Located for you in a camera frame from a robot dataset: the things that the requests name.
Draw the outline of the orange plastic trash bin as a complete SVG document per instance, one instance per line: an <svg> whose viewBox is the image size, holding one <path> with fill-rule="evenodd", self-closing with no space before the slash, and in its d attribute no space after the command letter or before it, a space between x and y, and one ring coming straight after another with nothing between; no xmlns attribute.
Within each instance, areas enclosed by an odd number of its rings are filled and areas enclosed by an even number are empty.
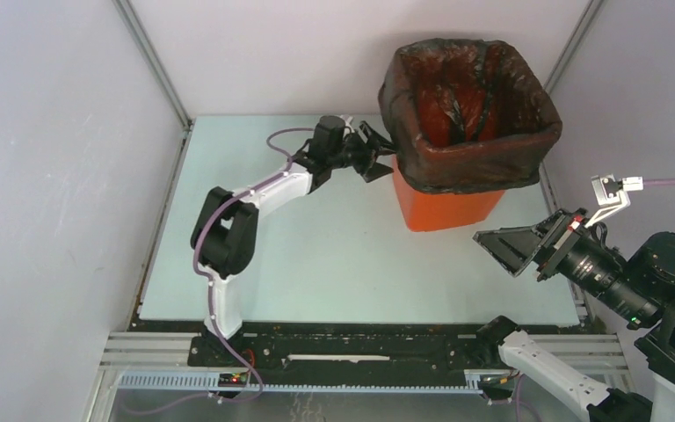
<svg viewBox="0 0 675 422"><path fill-rule="evenodd" d="M413 232L453 229L483 222L503 198L505 190L486 193L421 193L403 178L395 157L392 181L407 228Z"/></svg>

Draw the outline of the black plastic trash bag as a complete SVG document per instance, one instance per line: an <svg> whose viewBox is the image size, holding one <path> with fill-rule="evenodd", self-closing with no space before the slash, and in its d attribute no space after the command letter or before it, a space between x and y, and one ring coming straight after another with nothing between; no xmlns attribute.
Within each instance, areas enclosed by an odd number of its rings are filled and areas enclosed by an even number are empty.
<svg viewBox="0 0 675 422"><path fill-rule="evenodd" d="M404 181L429 194L532 186L563 122L522 54L502 40L399 47L378 92Z"/></svg>

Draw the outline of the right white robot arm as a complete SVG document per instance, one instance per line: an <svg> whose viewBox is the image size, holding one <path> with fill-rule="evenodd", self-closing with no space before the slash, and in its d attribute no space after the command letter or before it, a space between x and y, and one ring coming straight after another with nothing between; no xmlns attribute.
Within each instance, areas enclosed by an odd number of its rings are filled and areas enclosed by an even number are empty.
<svg viewBox="0 0 675 422"><path fill-rule="evenodd" d="M510 275L536 264L538 280L561 275L641 331L635 347L653 375L652 398L582 374L506 316L477 332L477 359L532 379L583 421L675 421L675 232L653 234L630 258L606 235L583 209L560 209L532 226L479 231L474 240Z"/></svg>

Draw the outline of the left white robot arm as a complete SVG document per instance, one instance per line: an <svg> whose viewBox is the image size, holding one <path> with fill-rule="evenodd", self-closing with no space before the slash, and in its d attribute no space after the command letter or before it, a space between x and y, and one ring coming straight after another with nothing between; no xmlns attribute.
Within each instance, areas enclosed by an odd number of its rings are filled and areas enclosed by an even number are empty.
<svg viewBox="0 0 675 422"><path fill-rule="evenodd" d="M277 148L285 163L270 176L238 190L217 186L204 200L191 234L192 269L207 280L204 325L216 335L208 353L222 366L236 364L243 343L235 337L243 325L235 279L252 261L262 218L328 182L333 171L351 169L371 183L392 173L380 163L394 155L396 143L366 121L325 115L309 128L309 138L295 151Z"/></svg>

